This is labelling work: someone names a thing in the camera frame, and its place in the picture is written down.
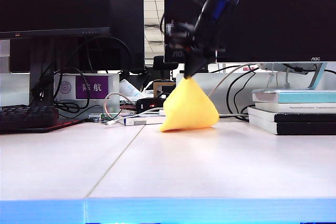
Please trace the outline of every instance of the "cable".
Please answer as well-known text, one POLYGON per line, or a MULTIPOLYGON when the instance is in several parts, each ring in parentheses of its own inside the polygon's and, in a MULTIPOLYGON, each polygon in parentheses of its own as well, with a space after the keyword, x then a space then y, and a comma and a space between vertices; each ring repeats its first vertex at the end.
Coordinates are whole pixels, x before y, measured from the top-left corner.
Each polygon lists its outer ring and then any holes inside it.
POLYGON ((256 75, 256 73, 255 72, 253 72, 253 74, 250 76, 250 78, 248 78, 247 79, 247 81, 245 82, 245 84, 244 84, 244 86, 241 88, 241 89, 239 89, 236 93, 235 93, 235 95, 233 96, 233 104, 235 105, 235 108, 236 108, 236 110, 237 110, 237 113, 239 113, 239 111, 238 111, 238 107, 237 107, 237 104, 236 104, 236 96, 246 87, 246 84, 250 81, 250 79, 252 79, 252 77, 253 76, 255 76, 256 75))
POLYGON ((245 107, 242 108, 242 110, 240 111, 241 114, 244 114, 244 110, 246 110, 248 107, 255 107, 256 105, 255 104, 251 104, 251 105, 247 105, 245 107))
POLYGON ((89 62, 89 67, 91 70, 91 73, 94 73, 94 70, 92 68, 92 64, 91 64, 91 59, 90 59, 90 53, 89 53, 89 47, 88 47, 88 43, 87 43, 88 39, 87 37, 85 37, 85 49, 86 49, 86 55, 88 57, 88 62, 89 62))
POLYGON ((221 69, 212 71, 212 72, 210 72, 210 73, 217 73, 217 72, 220 72, 220 71, 225 70, 225 69, 228 69, 228 68, 236 68, 236 67, 239 67, 239 65, 234 65, 234 66, 229 66, 229 67, 221 68, 221 69))
POLYGON ((335 72, 335 71, 333 71, 333 70, 330 70, 330 69, 325 69, 324 71, 325 71, 325 72, 329 72, 329 73, 334 73, 334 74, 336 74, 336 72, 335 72))
POLYGON ((78 117, 79 115, 82 115, 84 112, 88 111, 89 109, 91 109, 91 108, 93 108, 93 107, 97 107, 97 106, 99 106, 99 107, 101 108, 101 112, 103 112, 102 107, 101 107, 100 105, 96 104, 96 105, 93 105, 93 106, 91 106, 91 107, 88 107, 86 110, 83 110, 83 111, 80 112, 78 115, 75 115, 75 116, 73 116, 73 117, 71 117, 71 118, 68 117, 68 116, 66 116, 66 115, 62 115, 62 114, 59 114, 59 115, 60 115, 60 116, 63 116, 64 118, 75 119, 76 117, 78 117))
MULTIPOLYGON (((232 110, 231 110, 231 108, 230 108, 230 104, 229 104, 229 94, 230 94, 231 87, 232 87, 233 84, 235 84, 235 82, 238 81, 240 78, 242 78, 243 76, 245 76, 245 75, 247 75, 247 74, 249 74, 249 73, 251 73, 251 72, 253 72, 253 71, 255 71, 255 70, 258 70, 258 69, 259 69, 259 68, 255 68, 255 69, 250 70, 250 71, 248 71, 248 72, 246 72, 246 73, 243 73, 242 75, 238 76, 233 82, 230 83, 230 85, 229 85, 229 87, 228 87, 228 89, 227 89, 227 93, 226 93, 226 106, 227 106, 228 111, 229 111, 231 114, 233 113, 232 110)), ((236 117, 236 119, 241 120, 241 121, 248 122, 248 120, 245 119, 245 118, 239 118, 239 117, 236 117)))
POLYGON ((169 10, 170 6, 172 5, 174 0, 169 0, 168 4, 167 4, 167 7, 166 9, 164 10, 163 14, 162 14, 162 17, 161 17, 161 20, 160 20, 160 31, 162 34, 164 34, 164 31, 162 29, 162 24, 163 24, 163 19, 164 19, 164 15, 165 13, 169 10))
POLYGON ((285 67, 293 69, 293 70, 295 70, 296 72, 299 72, 299 73, 301 73, 301 72, 315 72, 316 71, 316 69, 304 69, 304 68, 300 68, 300 67, 292 67, 291 65, 286 64, 286 63, 283 63, 283 65, 285 67))
POLYGON ((71 54, 71 56, 70 56, 68 62, 73 58, 73 56, 77 53, 77 51, 78 51, 79 49, 81 49, 85 44, 87 44, 87 43, 89 43, 89 42, 91 42, 91 41, 93 41, 93 40, 100 39, 100 38, 112 39, 112 40, 117 41, 118 43, 120 43, 120 44, 126 49, 126 51, 127 51, 128 60, 129 60, 129 66, 128 66, 128 67, 129 67, 129 68, 131 67, 132 56, 131 56, 131 51, 130 51, 129 47, 128 47, 122 40, 120 40, 120 39, 118 39, 118 38, 115 38, 115 37, 112 37, 112 36, 104 36, 104 35, 102 35, 102 36, 95 36, 95 37, 89 38, 88 40, 85 40, 82 44, 80 44, 80 45, 73 51, 73 53, 71 54))
POLYGON ((109 111, 108 111, 108 109, 107 109, 107 100, 108 100, 108 98, 111 96, 111 95, 120 95, 120 96, 122 96, 122 97, 124 97, 126 100, 128 100, 132 105, 134 105, 135 106, 135 103, 134 102, 132 102, 126 95, 124 95, 124 94, 122 94, 122 93, 118 93, 118 92, 112 92, 112 93, 109 93, 105 98, 104 98, 104 110, 105 110, 105 113, 106 113, 106 115, 108 115, 110 118, 114 118, 110 113, 109 113, 109 111))
POLYGON ((121 120, 124 120, 126 118, 135 118, 135 117, 137 117, 139 115, 149 114, 149 112, 151 112, 150 114, 153 114, 153 111, 155 111, 155 110, 163 110, 163 108, 152 108, 152 109, 146 110, 146 111, 144 111, 144 112, 142 112, 140 114, 125 116, 125 117, 122 117, 122 118, 118 118, 116 120, 111 120, 111 121, 106 122, 105 125, 115 124, 115 123, 117 123, 117 122, 119 122, 121 120))
MULTIPOLYGON (((60 73, 60 78, 59 78, 57 87, 59 87, 60 83, 62 82, 62 76, 63 76, 62 73, 67 69, 73 69, 73 70, 77 71, 80 74, 80 76, 83 78, 83 81, 84 81, 84 84, 85 84, 85 87, 86 87, 86 92, 87 92, 86 104, 85 104, 84 107, 80 107, 79 105, 77 105, 75 103, 71 103, 71 102, 57 102, 57 101, 54 101, 54 104, 56 105, 57 108, 59 108, 63 111, 75 114, 75 113, 78 113, 79 110, 86 109, 89 106, 89 104, 90 104, 90 90, 89 90, 89 85, 86 81, 86 78, 85 78, 84 74, 81 71, 79 71, 77 68, 73 68, 73 67, 62 68, 62 69, 60 69, 60 70, 58 70, 54 73, 54 75, 60 73)), ((54 97, 57 96, 58 91, 59 91, 59 88, 56 90, 56 92, 54 94, 54 97)))
POLYGON ((242 64, 236 68, 234 68, 230 73, 228 73, 226 76, 223 77, 222 80, 219 81, 219 83, 212 89, 212 91, 208 94, 208 97, 210 98, 213 93, 216 91, 216 89, 218 89, 218 87, 223 83, 223 81, 225 81, 233 72, 235 72, 236 70, 238 70, 239 68, 242 68, 244 66, 248 66, 251 65, 253 63, 246 63, 246 64, 242 64))

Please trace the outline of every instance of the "monitor stand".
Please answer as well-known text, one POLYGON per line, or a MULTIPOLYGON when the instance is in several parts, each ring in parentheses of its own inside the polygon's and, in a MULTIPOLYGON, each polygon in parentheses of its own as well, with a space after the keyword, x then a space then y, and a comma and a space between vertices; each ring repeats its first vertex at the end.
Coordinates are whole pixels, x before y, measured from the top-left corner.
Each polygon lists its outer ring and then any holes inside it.
POLYGON ((327 62, 317 64, 317 69, 309 86, 305 89, 265 89, 265 90, 253 90, 252 93, 281 93, 281 92, 309 92, 315 90, 321 81, 324 70, 326 69, 327 62))

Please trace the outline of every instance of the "black book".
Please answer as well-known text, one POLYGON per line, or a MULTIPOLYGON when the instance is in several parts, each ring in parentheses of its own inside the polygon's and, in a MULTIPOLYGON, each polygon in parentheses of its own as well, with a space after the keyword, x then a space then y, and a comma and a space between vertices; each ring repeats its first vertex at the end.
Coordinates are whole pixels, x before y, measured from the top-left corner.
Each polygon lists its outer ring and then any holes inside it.
POLYGON ((335 113, 280 113, 248 108, 248 114, 270 122, 335 122, 335 113))
POLYGON ((249 122, 276 135, 336 135, 336 122, 270 122, 249 115, 249 122))

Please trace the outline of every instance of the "white book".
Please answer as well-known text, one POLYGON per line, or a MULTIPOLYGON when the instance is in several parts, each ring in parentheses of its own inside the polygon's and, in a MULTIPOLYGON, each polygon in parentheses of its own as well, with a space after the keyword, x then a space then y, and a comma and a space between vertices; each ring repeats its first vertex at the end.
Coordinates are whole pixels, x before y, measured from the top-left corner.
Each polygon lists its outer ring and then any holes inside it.
POLYGON ((279 113, 336 113, 336 103, 256 102, 256 108, 279 113))

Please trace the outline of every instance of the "white cable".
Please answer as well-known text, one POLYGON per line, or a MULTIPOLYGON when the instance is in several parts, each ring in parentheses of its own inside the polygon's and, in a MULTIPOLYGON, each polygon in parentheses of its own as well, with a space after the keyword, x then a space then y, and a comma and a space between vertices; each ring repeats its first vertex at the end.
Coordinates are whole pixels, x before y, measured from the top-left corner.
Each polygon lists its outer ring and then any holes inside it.
POLYGON ((219 116, 248 116, 246 114, 219 114, 219 116))
POLYGON ((104 110, 105 110, 106 115, 108 115, 110 118, 113 118, 113 115, 111 115, 111 114, 109 113, 108 109, 107 109, 107 100, 108 100, 108 98, 109 98, 111 95, 115 95, 115 94, 124 97, 126 100, 128 100, 130 103, 132 103, 132 105, 135 106, 135 103, 132 102, 126 95, 124 95, 124 94, 122 94, 122 93, 118 93, 118 92, 112 92, 112 93, 109 93, 109 94, 105 97, 105 99, 104 99, 104 110))
POLYGON ((118 118, 118 119, 115 119, 115 120, 108 121, 108 122, 104 123, 104 125, 115 124, 118 121, 124 120, 126 118, 135 118, 135 117, 137 117, 139 115, 154 114, 153 111, 155 111, 155 110, 163 110, 163 108, 152 108, 152 109, 146 110, 146 111, 144 111, 144 112, 142 112, 140 114, 125 116, 125 117, 121 117, 121 118, 118 118))
POLYGON ((239 67, 234 68, 231 72, 229 72, 226 76, 224 76, 224 78, 222 80, 220 80, 220 82, 213 88, 213 90, 208 94, 208 97, 210 98, 212 96, 212 94, 216 91, 216 89, 218 89, 218 87, 223 83, 223 81, 226 80, 226 78, 228 78, 233 72, 237 71, 239 68, 251 65, 252 63, 246 63, 243 65, 240 65, 239 67))
POLYGON ((266 84, 266 89, 268 89, 268 85, 273 82, 273 77, 274 77, 274 63, 272 63, 272 72, 270 74, 268 74, 268 80, 267 80, 267 84, 266 84))

